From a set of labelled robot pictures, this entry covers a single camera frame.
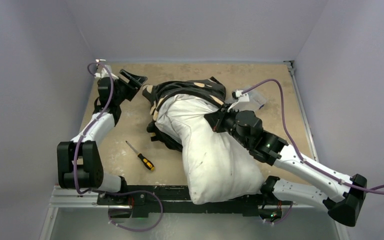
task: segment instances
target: tan patch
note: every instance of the tan patch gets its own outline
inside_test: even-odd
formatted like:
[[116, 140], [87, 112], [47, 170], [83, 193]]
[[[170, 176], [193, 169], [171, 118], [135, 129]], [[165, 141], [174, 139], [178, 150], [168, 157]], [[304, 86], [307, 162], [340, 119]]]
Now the tan patch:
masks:
[[155, 110], [155, 112], [153, 113], [153, 117], [152, 117], [152, 120], [156, 121], [158, 118], [158, 111]]
[[200, 88], [205, 87], [205, 84], [204, 84], [204, 83], [194, 82], [193, 84], [195, 84], [196, 86], [198, 86], [198, 87], [200, 87]]
[[151, 107], [151, 110], [149, 111], [149, 115], [152, 115], [154, 113], [156, 106], [155, 106], [155, 101], [153, 101], [153, 105]]
[[158, 100], [158, 104], [156, 105], [156, 107], [158, 108], [160, 106], [160, 104], [163, 102], [165, 97], [162, 97]]
[[148, 93], [151, 93], [153, 87], [154, 87], [153, 85], [148, 85], [148, 86], [146, 86], [146, 91], [147, 91]]
[[223, 105], [223, 101], [221, 101], [220, 99], [218, 99], [217, 97], [213, 96], [213, 95], [210, 95], [212, 97], [212, 99], [214, 99], [214, 101], [220, 105]]

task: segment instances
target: screwdriver handle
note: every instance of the screwdriver handle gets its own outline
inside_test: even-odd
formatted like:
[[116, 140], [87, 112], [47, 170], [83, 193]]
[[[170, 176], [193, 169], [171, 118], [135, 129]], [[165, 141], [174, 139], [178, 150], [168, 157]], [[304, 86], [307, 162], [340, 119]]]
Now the screwdriver handle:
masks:
[[139, 153], [139, 154], [137, 155], [137, 157], [140, 158], [140, 160], [142, 161], [142, 163], [145, 165], [145, 167], [146, 167], [147, 169], [149, 169], [149, 170], [151, 170], [151, 171], [154, 171], [154, 170], [155, 170], [155, 166], [153, 165], [153, 163], [152, 163], [150, 160], [148, 160], [146, 157], [144, 157], [144, 156], [142, 155], [142, 153]]

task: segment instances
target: fabric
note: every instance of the fabric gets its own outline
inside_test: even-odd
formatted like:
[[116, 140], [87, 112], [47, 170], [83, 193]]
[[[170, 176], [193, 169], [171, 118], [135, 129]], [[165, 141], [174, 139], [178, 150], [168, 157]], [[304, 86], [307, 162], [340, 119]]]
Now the fabric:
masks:
[[152, 141], [182, 152], [183, 170], [194, 204], [223, 202], [256, 194], [264, 182], [256, 161], [228, 133], [215, 133], [204, 115], [216, 112], [226, 88], [214, 77], [144, 85]]
[[183, 146], [183, 170], [194, 204], [256, 194], [264, 182], [256, 161], [228, 133], [213, 132], [204, 114], [218, 107], [177, 94], [159, 108], [155, 126]]
[[204, 80], [167, 81], [158, 85], [145, 84], [142, 87], [142, 95], [151, 104], [149, 114], [152, 121], [146, 128], [151, 134], [151, 141], [161, 141], [167, 148], [181, 152], [182, 145], [155, 126], [161, 106], [170, 97], [178, 94], [199, 97], [221, 107], [226, 99], [226, 88], [214, 77]]

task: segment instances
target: wooden board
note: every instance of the wooden board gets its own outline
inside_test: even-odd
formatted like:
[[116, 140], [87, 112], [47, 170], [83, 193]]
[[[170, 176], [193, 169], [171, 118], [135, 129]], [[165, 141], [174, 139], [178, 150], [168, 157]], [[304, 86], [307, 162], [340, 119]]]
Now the wooden board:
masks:
[[[285, 100], [286, 125], [300, 151], [311, 156], [306, 130], [298, 105], [291, 76], [283, 64], [216, 64], [216, 63], [163, 63], [163, 64], [111, 64], [113, 73], [125, 69], [135, 75], [147, 76], [147, 84], [158, 84], [173, 80], [202, 80], [214, 76], [227, 88], [227, 95], [234, 89], [252, 86], [264, 79], [274, 78], [280, 81]], [[287, 139], [282, 126], [281, 99], [279, 89], [274, 82], [266, 83], [257, 90], [268, 100], [267, 104], [256, 112], [263, 121], [263, 127], [284, 139]], [[94, 110], [93, 102], [98, 97], [96, 83], [93, 84], [84, 114], [81, 128], [90, 121]], [[140, 91], [132, 102], [121, 104], [121, 118], [117, 126], [106, 136], [99, 146], [103, 168], [106, 172], [124, 176], [129, 185], [187, 185], [182, 164], [182, 154], [169, 150], [161, 142], [151, 142], [146, 132], [150, 104]], [[143, 166], [135, 153], [125, 143], [129, 141], [138, 151], [155, 165], [150, 172]], [[279, 176], [292, 182], [305, 183], [300, 178], [267, 164], [258, 163], [262, 174]]]

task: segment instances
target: white pillow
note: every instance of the white pillow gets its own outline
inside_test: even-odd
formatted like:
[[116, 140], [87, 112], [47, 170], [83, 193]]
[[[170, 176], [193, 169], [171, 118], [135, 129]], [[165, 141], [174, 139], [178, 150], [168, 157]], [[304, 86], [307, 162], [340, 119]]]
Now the white pillow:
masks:
[[178, 94], [161, 106], [155, 125], [183, 146], [183, 168], [194, 204], [256, 194], [264, 177], [256, 161], [227, 132], [212, 131], [204, 114], [218, 108], [202, 98]]

